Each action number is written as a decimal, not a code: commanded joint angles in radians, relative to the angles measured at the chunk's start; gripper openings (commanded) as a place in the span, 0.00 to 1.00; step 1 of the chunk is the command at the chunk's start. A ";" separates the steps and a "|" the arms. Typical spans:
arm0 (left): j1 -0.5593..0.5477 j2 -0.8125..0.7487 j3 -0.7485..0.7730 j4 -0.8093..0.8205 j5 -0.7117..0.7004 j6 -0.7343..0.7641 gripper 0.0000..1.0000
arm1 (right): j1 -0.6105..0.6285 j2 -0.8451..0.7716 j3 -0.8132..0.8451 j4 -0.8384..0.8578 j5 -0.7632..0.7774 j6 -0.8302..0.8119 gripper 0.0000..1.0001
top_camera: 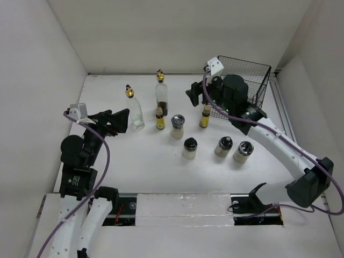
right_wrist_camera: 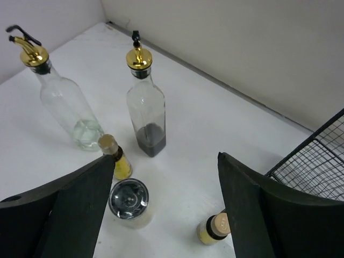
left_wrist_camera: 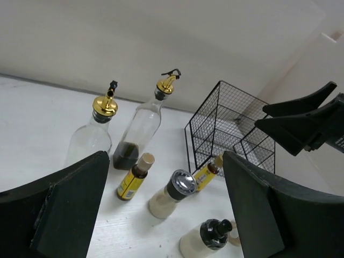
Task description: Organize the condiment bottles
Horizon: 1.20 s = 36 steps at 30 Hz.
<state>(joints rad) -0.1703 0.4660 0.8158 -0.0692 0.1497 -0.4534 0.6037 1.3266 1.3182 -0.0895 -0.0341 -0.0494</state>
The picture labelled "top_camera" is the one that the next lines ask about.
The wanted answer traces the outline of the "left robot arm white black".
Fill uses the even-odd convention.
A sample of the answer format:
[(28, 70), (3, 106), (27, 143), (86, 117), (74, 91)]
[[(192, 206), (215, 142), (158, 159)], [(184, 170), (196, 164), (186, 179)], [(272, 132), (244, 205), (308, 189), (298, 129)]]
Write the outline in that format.
[(72, 104), (63, 113), (85, 132), (69, 135), (61, 143), (59, 222), (38, 257), (49, 243), (49, 257), (88, 257), (106, 217), (119, 209), (118, 189), (101, 186), (111, 157), (105, 138), (126, 133), (129, 114), (129, 109), (123, 109), (88, 115), (84, 103)]

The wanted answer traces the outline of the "clear oil bottle gold spout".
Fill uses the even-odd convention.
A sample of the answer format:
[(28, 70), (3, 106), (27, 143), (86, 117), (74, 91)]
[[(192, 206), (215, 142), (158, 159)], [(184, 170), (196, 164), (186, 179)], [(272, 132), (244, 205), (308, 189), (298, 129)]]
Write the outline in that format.
[(127, 97), (127, 107), (130, 110), (131, 125), (135, 130), (145, 127), (144, 117), (139, 101), (134, 95), (134, 90), (130, 85), (126, 85), (125, 94)]

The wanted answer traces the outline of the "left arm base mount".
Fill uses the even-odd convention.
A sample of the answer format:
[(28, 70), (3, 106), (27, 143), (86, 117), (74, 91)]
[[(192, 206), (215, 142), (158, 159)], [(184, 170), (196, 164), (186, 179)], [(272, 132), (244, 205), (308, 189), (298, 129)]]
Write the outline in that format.
[(105, 218), (102, 226), (135, 226), (136, 196), (120, 196), (119, 205)]

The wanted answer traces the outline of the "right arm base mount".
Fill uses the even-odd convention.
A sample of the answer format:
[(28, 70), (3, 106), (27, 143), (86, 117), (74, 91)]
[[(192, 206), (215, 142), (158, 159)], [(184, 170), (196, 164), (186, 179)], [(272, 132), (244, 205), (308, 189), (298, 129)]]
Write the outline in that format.
[(231, 201), (232, 204), (227, 208), (227, 212), (234, 215), (235, 226), (284, 225), (279, 208), (273, 208), (266, 213), (262, 213), (270, 208), (271, 205), (263, 205), (251, 201), (246, 196), (232, 197)]

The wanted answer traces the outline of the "dark sauce bottle gold spout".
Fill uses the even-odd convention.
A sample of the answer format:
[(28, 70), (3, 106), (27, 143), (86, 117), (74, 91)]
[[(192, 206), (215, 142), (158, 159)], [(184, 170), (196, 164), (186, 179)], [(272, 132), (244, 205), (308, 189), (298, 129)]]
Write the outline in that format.
[(157, 71), (156, 75), (157, 85), (155, 87), (157, 107), (162, 109), (163, 115), (168, 115), (168, 87), (164, 83), (164, 73), (161, 69)]

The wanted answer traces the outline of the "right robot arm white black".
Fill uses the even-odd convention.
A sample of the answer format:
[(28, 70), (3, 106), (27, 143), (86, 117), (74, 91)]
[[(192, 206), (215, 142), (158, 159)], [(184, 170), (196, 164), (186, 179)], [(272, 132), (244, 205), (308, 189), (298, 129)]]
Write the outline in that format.
[(244, 135), (262, 145), (284, 165), (291, 174), (291, 182), (258, 184), (246, 197), (233, 205), (235, 213), (267, 212), (280, 202), (292, 201), (293, 208), (313, 213), (317, 207), (313, 202), (329, 187), (334, 168), (333, 162), (325, 157), (319, 159), (290, 140), (255, 104), (248, 100), (248, 84), (239, 75), (206, 78), (206, 87), (195, 82), (185, 93), (193, 106), (209, 104), (227, 117), (231, 124)]

